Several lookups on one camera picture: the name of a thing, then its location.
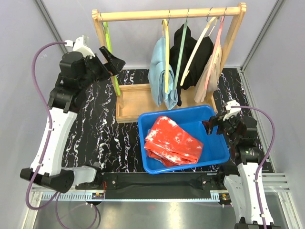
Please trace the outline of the light blue trousers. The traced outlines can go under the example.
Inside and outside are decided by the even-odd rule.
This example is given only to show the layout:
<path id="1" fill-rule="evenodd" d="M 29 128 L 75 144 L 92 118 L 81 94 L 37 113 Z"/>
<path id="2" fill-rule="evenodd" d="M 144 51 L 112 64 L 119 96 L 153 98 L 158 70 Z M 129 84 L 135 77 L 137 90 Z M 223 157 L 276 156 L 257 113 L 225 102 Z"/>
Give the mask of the light blue trousers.
<path id="1" fill-rule="evenodd" d="M 164 103 L 166 108 L 171 110 L 178 103 L 178 93 L 174 86 L 175 75 L 170 65 L 168 92 L 165 92 L 165 49 L 165 37 L 162 36 L 153 49 L 148 80 L 152 98 L 156 105 L 159 107 Z"/>

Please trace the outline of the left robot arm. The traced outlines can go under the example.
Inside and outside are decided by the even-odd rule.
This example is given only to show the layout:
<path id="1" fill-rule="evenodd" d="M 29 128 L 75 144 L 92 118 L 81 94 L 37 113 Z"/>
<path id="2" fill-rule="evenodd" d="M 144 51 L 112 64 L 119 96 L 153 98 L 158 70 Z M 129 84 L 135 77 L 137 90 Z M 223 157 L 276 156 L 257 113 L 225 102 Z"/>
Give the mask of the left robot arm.
<path id="1" fill-rule="evenodd" d="M 106 63 L 89 48 L 78 48 L 62 56 L 61 71 L 47 103 L 48 118 L 41 145 L 31 166 L 21 170 L 21 178 L 60 193 L 83 183 L 93 189 L 102 185 L 103 177 L 93 166 L 66 168 L 61 165 L 68 134 L 86 100 L 87 88 L 96 81 L 118 75 L 126 64 L 106 47 L 99 50 Z"/>

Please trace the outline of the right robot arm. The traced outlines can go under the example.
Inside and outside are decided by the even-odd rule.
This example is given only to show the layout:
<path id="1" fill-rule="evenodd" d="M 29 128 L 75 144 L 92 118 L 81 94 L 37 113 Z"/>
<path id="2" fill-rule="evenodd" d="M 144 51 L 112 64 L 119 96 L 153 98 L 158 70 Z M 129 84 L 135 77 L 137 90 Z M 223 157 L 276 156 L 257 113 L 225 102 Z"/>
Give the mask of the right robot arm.
<path id="1" fill-rule="evenodd" d="M 258 136 L 257 121 L 252 117 L 238 118 L 224 115 L 212 116 L 202 122 L 208 135 L 217 128 L 217 135 L 227 136 L 233 143 L 231 155 L 234 166 L 220 166 L 215 183 L 227 189 L 234 208 L 236 229 L 275 229 L 277 226 L 267 205 L 263 181 L 263 157 L 255 141 Z"/>

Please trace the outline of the yellow hanger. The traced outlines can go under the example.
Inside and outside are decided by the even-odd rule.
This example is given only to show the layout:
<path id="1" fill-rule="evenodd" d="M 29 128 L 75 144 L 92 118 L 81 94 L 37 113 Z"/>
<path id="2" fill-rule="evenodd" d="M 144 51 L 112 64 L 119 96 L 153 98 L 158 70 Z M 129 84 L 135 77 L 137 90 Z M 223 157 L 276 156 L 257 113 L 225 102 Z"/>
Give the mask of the yellow hanger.
<path id="1" fill-rule="evenodd" d="M 170 59 L 170 40 L 169 40 L 169 27 L 166 19 L 162 20 L 163 36 L 165 37 L 165 92 L 168 93 L 169 85 L 169 59 Z"/>

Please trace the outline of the black trousers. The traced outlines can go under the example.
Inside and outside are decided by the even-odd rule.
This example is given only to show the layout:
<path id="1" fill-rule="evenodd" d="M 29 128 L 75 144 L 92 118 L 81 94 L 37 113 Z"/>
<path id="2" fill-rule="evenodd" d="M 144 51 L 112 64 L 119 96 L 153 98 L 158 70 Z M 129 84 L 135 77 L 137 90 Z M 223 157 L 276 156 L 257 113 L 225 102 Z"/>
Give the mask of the black trousers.
<path id="1" fill-rule="evenodd" d="M 210 37 L 204 37 L 192 60 L 192 63 L 189 68 L 189 73 L 182 86 L 183 89 L 186 90 L 191 86 L 196 86 L 210 56 L 212 55 L 213 49 L 214 44 Z"/>
<path id="2" fill-rule="evenodd" d="M 174 33 L 174 45 L 170 48 L 170 66 L 173 69 L 175 79 L 177 79 L 177 93 L 178 93 L 178 102 L 177 105 L 181 106 L 182 101 L 181 101 L 181 78 L 182 74 L 185 70 L 185 67 L 187 65 L 187 62 L 191 56 L 191 53 L 193 51 L 194 45 L 196 41 L 193 39 L 191 36 L 191 30 L 189 27 L 186 29 L 186 36 L 185 36 L 185 41 L 182 46 L 182 57 L 181 57 L 181 64 L 180 68 L 178 70 L 178 61 L 179 61 L 179 53 L 180 53 L 180 47 L 182 44 L 182 35 L 183 35 L 183 25 Z"/>

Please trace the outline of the red white patterned trousers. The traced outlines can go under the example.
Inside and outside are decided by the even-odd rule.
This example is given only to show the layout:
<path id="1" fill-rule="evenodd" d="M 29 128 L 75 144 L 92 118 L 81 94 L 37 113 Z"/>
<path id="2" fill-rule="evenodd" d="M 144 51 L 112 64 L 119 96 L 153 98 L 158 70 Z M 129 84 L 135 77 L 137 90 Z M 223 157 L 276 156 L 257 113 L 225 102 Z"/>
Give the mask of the red white patterned trousers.
<path id="1" fill-rule="evenodd" d="M 144 140 L 148 157 L 165 167 L 199 162 L 204 144 L 184 131 L 174 120 L 159 116 Z"/>

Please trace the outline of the mint green hanger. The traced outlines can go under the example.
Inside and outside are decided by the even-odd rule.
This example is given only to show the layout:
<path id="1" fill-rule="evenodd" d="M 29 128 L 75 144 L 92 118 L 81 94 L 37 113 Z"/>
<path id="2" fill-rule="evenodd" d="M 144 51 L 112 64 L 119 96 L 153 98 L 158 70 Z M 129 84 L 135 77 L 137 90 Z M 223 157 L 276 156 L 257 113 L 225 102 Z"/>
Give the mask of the mint green hanger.
<path id="1" fill-rule="evenodd" d="M 184 43 L 185 43 L 185 37 L 186 37 L 186 32 L 187 32 L 187 24 L 188 24 L 188 18 L 185 19 L 185 22 L 183 24 L 183 31 L 182 31 L 182 36 L 181 36 L 181 43 L 180 43 L 180 49 L 179 49 L 179 56 L 178 56 L 178 61 L 177 61 L 177 68 L 176 68 L 176 78 L 174 82 L 175 88 L 177 88 L 178 84 L 178 79 L 179 79 L 179 73 L 180 73 L 180 67 L 181 67 L 181 62 L 182 62 L 182 56 L 183 56 L 183 49 L 184 49 Z"/>

